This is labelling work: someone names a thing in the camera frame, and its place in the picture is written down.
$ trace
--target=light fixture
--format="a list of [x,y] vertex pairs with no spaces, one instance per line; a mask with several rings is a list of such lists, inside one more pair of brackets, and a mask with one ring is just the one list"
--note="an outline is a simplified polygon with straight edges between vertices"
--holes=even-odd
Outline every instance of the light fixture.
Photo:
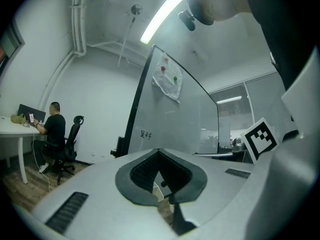
[[153,19],[146,27],[140,41],[144,44],[148,44],[150,39],[153,37],[157,29],[160,27],[162,22],[168,17],[168,15],[180,4],[182,0],[166,0],[161,8],[154,15]]
[[233,102],[233,101],[241,100],[241,98],[242,98],[242,96],[238,96],[238,97],[234,97],[234,98],[227,98],[224,100],[217,101],[216,103],[222,104],[222,103],[226,103],[226,102]]

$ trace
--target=dark pants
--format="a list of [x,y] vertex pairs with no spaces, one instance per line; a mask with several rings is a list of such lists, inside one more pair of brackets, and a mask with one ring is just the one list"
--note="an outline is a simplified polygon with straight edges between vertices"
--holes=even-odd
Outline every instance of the dark pants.
[[44,141],[40,140],[35,140],[33,142],[33,149],[37,165],[39,167],[44,166],[46,164],[46,161],[43,155],[52,156],[51,150],[46,146],[46,143]]

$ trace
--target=cable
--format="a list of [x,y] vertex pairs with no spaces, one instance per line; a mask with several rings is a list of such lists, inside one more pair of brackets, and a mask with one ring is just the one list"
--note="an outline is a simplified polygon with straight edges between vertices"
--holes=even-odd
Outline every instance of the cable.
[[[34,156],[34,160],[35,160],[36,167],[38,167],[38,169],[40,170],[40,167],[38,166],[37,159],[36,159],[36,154],[35,154],[35,149],[34,149],[34,142],[35,142],[35,133],[33,132],[33,142],[32,142],[33,156]],[[40,172],[40,173],[48,180],[48,183],[49,183],[49,192],[51,192],[49,179],[48,179],[47,176],[44,175],[42,172]]]

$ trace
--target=ceiling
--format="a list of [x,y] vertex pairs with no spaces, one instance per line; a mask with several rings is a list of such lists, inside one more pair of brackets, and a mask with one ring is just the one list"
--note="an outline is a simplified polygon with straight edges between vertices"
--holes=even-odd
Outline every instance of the ceiling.
[[156,44],[199,80],[266,51],[261,28],[250,14],[215,22],[213,26],[196,22],[195,31],[190,32],[178,19],[178,13],[188,8],[185,0],[162,23],[149,44],[140,42],[142,34],[164,1],[87,0],[87,45],[109,42],[99,48],[120,54],[121,44],[133,19],[131,7],[139,4],[143,10],[129,32],[123,56],[140,66],[145,64],[151,46]]

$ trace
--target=whiteboard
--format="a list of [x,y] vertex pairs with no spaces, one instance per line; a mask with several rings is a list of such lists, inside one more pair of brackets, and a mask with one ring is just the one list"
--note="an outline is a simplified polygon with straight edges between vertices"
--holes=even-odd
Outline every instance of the whiteboard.
[[123,141],[123,155],[154,148],[188,154],[217,153],[218,108],[202,86],[168,54],[182,72],[180,103],[152,84],[163,53],[154,45],[143,69]]

